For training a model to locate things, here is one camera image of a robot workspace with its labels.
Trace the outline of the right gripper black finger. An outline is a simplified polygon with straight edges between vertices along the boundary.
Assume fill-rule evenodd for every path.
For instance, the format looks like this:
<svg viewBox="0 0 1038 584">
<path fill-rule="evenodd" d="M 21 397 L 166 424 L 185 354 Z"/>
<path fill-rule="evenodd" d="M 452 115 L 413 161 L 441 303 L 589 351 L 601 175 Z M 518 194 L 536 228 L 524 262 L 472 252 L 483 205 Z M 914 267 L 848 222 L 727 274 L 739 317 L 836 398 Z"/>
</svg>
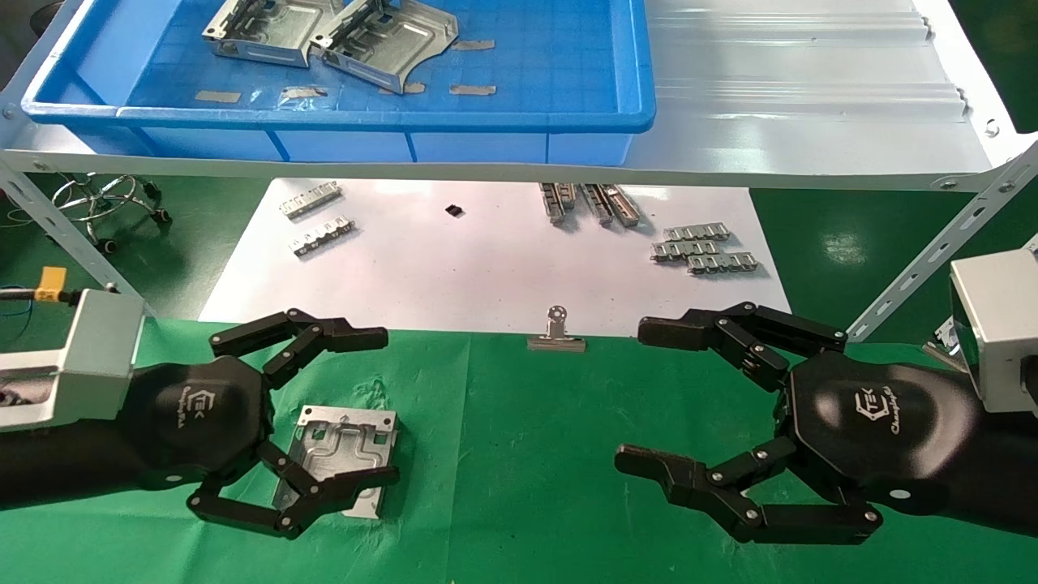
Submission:
<svg viewBox="0 0 1038 584">
<path fill-rule="evenodd" d="M 739 303 L 720 311 L 689 309 L 677 319 L 644 317 L 638 341 L 646 346 L 712 350 L 757 387 L 782 389 L 790 363 L 778 351 L 805 358 L 826 351 L 841 354 L 847 334 L 771 307 Z"/>
<path fill-rule="evenodd" d="M 671 505 L 708 515 L 738 543 L 859 546 L 883 523 L 873 506 L 838 494 L 834 505 L 760 505 L 745 493 L 801 461 L 800 448 L 775 437 L 710 468 L 704 462 L 633 444 L 613 456 L 623 474 L 656 482 Z"/>
</svg>

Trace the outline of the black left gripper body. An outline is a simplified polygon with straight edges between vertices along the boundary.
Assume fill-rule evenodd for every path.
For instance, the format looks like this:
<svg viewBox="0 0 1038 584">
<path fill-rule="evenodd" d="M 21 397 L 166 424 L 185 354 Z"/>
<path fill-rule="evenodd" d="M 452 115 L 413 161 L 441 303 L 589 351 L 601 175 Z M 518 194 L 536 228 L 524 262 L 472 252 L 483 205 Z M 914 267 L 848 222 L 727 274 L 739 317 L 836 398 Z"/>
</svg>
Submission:
<svg viewBox="0 0 1038 584">
<path fill-rule="evenodd" d="M 207 479 L 231 484 L 260 462 L 273 432 L 270 388 L 234 356 L 135 370 L 118 429 L 148 491 Z"/>
</svg>

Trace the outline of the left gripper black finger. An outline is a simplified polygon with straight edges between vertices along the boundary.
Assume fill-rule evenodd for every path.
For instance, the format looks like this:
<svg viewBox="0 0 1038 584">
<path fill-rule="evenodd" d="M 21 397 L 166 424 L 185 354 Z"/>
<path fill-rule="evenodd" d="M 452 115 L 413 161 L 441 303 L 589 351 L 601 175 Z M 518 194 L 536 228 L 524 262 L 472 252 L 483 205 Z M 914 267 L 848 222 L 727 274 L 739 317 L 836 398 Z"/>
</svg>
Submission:
<svg viewBox="0 0 1038 584">
<path fill-rule="evenodd" d="M 210 347 L 216 358 L 241 358 L 282 341 L 285 347 L 262 368 L 264 384 L 270 389 L 285 387 L 324 351 L 348 354 L 387 347 L 388 332 L 386 328 L 353 328 L 342 317 L 316 318 L 300 309 L 289 309 L 215 333 Z"/>
<path fill-rule="evenodd" d="M 233 484 L 260 463 L 296 492 L 295 502 L 283 509 L 266 508 L 221 495 L 224 486 Z M 323 515 L 353 508 L 366 489 L 394 485 L 400 479 L 401 471 L 397 466 L 352 470 L 316 479 L 272 441 L 264 440 L 230 466 L 208 474 L 187 499 L 187 507 L 204 522 L 293 540 Z"/>
</svg>

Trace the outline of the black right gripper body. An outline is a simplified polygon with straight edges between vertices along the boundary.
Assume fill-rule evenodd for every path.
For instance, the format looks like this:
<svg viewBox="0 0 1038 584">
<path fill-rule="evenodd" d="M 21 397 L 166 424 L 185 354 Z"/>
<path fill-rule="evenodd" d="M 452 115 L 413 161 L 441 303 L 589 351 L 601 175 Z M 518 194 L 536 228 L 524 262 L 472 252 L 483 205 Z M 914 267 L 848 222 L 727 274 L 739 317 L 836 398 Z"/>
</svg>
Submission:
<svg viewBox="0 0 1038 584">
<path fill-rule="evenodd" d="M 977 515 L 982 407 L 964 374 L 824 352 L 794 366 L 783 432 L 790 468 L 831 502 L 905 515 Z"/>
</svg>

